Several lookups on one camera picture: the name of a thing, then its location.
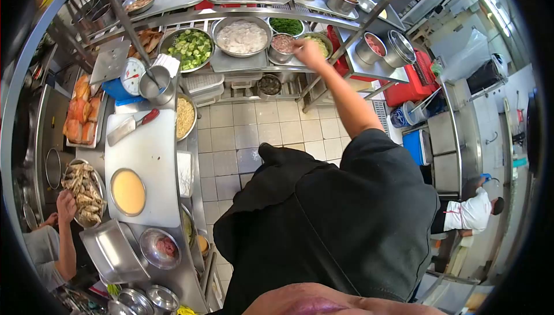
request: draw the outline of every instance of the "black shirt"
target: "black shirt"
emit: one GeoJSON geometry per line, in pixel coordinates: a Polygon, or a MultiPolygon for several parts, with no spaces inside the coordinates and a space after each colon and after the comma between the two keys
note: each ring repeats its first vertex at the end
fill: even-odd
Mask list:
{"type": "MultiPolygon", "coordinates": [[[[340,169],[297,159],[274,171],[320,166],[295,182],[294,194],[232,214],[232,226],[220,223],[228,215],[216,222],[216,245],[234,267],[222,313],[241,314],[264,292],[297,282],[407,301],[429,266],[429,229],[439,204],[410,153],[383,131],[369,129],[350,142],[340,169]],[[223,230],[236,237],[233,249],[226,249],[223,230]]],[[[266,172],[250,182],[267,181],[266,172]]],[[[235,204],[252,195],[250,182],[235,204]]],[[[263,201],[270,191],[253,195],[263,201]]]]}

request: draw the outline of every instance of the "grey shirt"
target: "grey shirt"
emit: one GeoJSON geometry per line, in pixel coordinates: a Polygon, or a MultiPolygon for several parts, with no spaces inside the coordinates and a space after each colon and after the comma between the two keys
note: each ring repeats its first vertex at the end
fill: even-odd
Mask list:
{"type": "Polygon", "coordinates": [[[65,284],[54,265],[59,259],[60,236],[51,226],[44,226],[31,233],[23,234],[29,255],[37,269],[38,277],[50,292],[65,284]]]}

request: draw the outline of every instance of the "white plastic bag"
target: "white plastic bag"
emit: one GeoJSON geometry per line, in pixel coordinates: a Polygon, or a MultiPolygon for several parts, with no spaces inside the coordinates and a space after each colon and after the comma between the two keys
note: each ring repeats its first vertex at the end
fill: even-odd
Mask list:
{"type": "Polygon", "coordinates": [[[488,60],[490,53],[487,38],[474,28],[464,49],[452,56],[448,66],[440,74],[440,79],[444,83],[467,78],[488,60]]]}

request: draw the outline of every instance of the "commercial kitchen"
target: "commercial kitchen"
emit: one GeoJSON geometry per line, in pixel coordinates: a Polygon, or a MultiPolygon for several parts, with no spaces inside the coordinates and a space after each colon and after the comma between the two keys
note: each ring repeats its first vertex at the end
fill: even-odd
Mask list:
{"type": "Polygon", "coordinates": [[[213,225],[261,166],[260,143],[337,167],[350,143],[324,81],[291,51],[293,39],[307,38],[441,201],[467,200],[481,176],[491,199],[507,201],[479,236],[431,237],[415,298],[461,313],[502,276],[535,181],[528,150],[537,141],[526,134],[535,83],[508,5],[37,0],[33,27],[2,74],[9,220],[28,233],[56,212],[63,189],[90,200],[86,210],[78,200],[72,222],[78,261],[87,262],[54,291],[69,309],[221,309],[233,267],[213,225]],[[136,181],[137,208],[119,195],[136,181]],[[160,240],[171,251],[160,252],[160,240]]]}

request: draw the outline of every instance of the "yellow sauce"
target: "yellow sauce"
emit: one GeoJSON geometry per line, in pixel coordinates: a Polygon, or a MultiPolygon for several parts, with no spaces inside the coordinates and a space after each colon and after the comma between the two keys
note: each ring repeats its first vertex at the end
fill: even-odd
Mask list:
{"type": "Polygon", "coordinates": [[[121,171],[113,180],[114,201],[124,214],[135,215],[142,211],[146,194],[140,178],[131,171],[121,171]]]}

